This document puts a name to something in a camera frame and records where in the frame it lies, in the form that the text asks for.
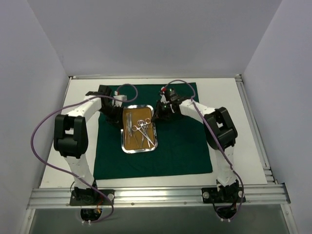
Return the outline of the steel surgical scissors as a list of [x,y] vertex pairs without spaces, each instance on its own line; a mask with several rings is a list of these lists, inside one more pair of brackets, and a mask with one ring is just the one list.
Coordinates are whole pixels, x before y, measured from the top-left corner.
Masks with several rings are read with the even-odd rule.
[[138,125],[140,126],[140,129],[142,130],[142,139],[141,139],[141,147],[143,147],[143,143],[144,140],[147,140],[147,144],[149,146],[149,148],[152,146],[154,146],[153,141],[151,140],[151,138],[149,137],[149,133],[148,133],[148,129],[150,127],[151,124],[151,120],[149,118],[146,118],[145,120],[143,119],[139,119],[137,121]]

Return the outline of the steel tray with brown liner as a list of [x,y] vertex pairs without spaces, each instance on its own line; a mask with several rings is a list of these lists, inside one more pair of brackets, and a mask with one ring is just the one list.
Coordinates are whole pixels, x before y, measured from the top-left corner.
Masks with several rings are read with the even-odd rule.
[[151,119],[154,114],[154,109],[151,105],[130,105],[126,106],[123,109],[122,115],[122,123],[123,127],[121,129],[121,148],[127,154],[136,154],[136,153],[145,153],[154,151],[158,146],[158,139],[156,133],[156,125],[155,123],[151,122],[150,127],[148,129],[149,137],[154,143],[154,146],[151,145],[149,148],[147,144],[147,140],[144,140],[143,147],[141,148],[141,139],[142,134],[137,131],[134,132],[137,138],[138,146],[134,137],[130,138],[130,143],[128,143],[128,134],[126,131],[126,114],[128,112],[132,113],[132,124],[137,125],[137,121],[139,119],[145,120],[146,118]]

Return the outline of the dark green surgical cloth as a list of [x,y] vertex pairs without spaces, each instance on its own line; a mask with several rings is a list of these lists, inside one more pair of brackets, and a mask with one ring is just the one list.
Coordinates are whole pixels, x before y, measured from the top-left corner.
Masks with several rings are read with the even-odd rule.
[[150,176],[205,174],[213,171],[202,123],[175,115],[156,122],[158,146],[154,151],[127,154],[121,148],[121,132],[101,114],[94,177],[120,179]]

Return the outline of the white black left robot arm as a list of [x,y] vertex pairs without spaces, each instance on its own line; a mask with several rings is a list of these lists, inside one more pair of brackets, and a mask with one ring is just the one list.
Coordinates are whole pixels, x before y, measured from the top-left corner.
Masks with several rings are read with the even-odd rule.
[[123,127],[122,103],[127,96],[100,85],[98,91],[86,93],[83,100],[84,103],[75,109],[55,117],[54,149],[65,158],[75,174],[75,188],[82,189],[81,199],[86,204],[94,204],[98,200],[98,191],[90,187],[94,186],[95,179],[85,155],[89,145],[87,122],[94,114],[101,113],[120,130]]

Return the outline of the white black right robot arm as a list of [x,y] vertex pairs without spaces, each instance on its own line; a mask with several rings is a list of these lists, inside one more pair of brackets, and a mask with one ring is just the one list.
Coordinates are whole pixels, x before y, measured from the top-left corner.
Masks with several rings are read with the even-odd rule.
[[217,188],[216,195],[220,200],[228,201],[234,196],[231,185],[238,181],[233,163],[238,132],[228,110],[225,107],[208,107],[188,97],[165,97],[162,94],[156,102],[152,121],[166,119],[174,114],[190,117],[203,124],[206,141],[216,155],[216,180],[221,185]]

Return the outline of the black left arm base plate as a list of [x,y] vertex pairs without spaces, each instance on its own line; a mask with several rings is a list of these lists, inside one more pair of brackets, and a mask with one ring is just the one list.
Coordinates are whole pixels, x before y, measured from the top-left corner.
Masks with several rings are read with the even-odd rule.
[[71,191],[70,206],[95,206],[95,205],[110,205],[114,203],[115,190],[112,189],[100,189],[101,193],[106,195],[100,195],[98,192],[91,188],[80,189],[74,187]]

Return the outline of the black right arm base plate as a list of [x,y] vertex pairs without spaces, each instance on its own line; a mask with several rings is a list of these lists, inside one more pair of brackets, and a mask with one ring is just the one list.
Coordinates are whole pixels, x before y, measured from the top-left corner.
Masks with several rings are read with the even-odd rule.
[[242,198],[242,188],[238,181],[232,185],[223,186],[217,184],[214,187],[201,188],[203,203],[218,204],[218,203],[239,203],[246,202],[246,198]]

